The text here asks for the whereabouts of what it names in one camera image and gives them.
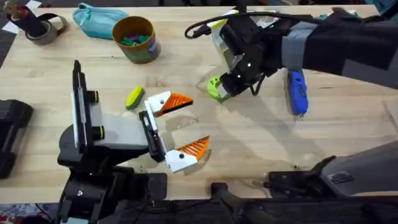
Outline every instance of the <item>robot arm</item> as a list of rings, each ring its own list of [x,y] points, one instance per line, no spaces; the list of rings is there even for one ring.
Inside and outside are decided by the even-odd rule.
[[[337,9],[321,24],[301,22],[290,30],[282,38],[283,66],[398,88],[398,24]]]
[[[247,16],[235,14],[228,18],[216,35],[227,46],[225,52],[234,60],[239,58],[239,62],[231,63],[230,72],[220,77],[220,97],[235,96],[247,88],[256,95],[263,79],[282,67],[398,88],[398,78],[393,76],[398,71],[398,25],[379,16],[361,19],[340,8],[333,11],[324,21],[265,12],[267,16],[281,17],[265,28],[259,27],[249,12]]]

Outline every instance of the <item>tape roll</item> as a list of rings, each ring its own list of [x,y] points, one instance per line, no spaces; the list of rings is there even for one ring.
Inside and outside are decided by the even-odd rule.
[[[52,19],[55,17],[59,17],[62,21],[62,28],[59,30],[57,30],[57,28],[55,28],[54,25],[49,21],[49,19]],[[36,45],[46,45],[46,44],[53,42],[67,28],[67,21],[62,16],[58,16],[58,15],[52,14],[52,13],[46,13],[41,16],[38,16],[37,18],[47,28],[47,32],[44,35],[41,35],[40,37],[32,37],[27,32],[25,32],[26,38],[28,40],[32,41]]]
[[[31,37],[27,32],[25,36],[28,40],[32,41],[36,45],[46,45],[53,42],[57,38],[57,29],[49,21],[41,21],[47,28],[47,32],[40,37]]]

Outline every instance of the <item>blue tool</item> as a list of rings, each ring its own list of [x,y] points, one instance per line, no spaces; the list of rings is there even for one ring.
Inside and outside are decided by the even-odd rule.
[[[295,115],[302,120],[308,110],[307,86],[305,85],[303,71],[289,70],[289,96],[290,105]]]

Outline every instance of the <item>black strap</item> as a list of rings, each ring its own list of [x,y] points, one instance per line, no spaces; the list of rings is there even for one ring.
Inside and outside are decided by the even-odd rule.
[[[37,16],[37,18],[40,21],[49,21],[50,19],[53,19],[53,18],[56,18],[56,17],[59,17],[61,19],[61,22],[62,22],[62,28],[57,30],[57,36],[59,36],[67,29],[67,24],[68,23],[67,23],[67,20],[64,17],[58,16],[58,15],[56,15],[54,13],[45,13],[45,14],[42,14],[40,16]]]

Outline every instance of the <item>green toy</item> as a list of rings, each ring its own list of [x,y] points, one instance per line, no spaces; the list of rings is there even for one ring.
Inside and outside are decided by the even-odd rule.
[[[144,96],[144,89],[141,86],[135,87],[133,91],[130,93],[130,95],[126,99],[126,109],[127,110],[133,110],[137,108],[139,105],[139,102],[142,99],[142,96]]]
[[[218,92],[217,92],[217,87],[220,84],[221,84],[221,82],[220,82],[219,76],[211,77],[207,81],[207,92],[212,98],[214,98],[216,100],[223,100],[222,97],[220,96],[220,94],[218,94]]]

